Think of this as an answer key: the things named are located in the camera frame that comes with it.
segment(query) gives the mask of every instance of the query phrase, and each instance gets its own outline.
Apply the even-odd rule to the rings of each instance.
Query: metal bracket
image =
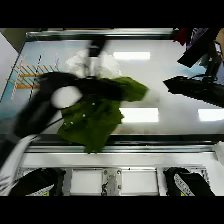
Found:
[[[102,196],[120,196],[122,188],[122,169],[103,169]]]

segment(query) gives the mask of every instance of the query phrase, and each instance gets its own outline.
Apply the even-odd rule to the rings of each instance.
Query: green leafy vegetable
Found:
[[[148,88],[129,77],[114,79],[121,84],[126,101],[142,100]],[[86,146],[86,152],[101,152],[110,134],[121,124],[120,102],[93,99],[61,110],[64,124],[58,135],[69,142]]]

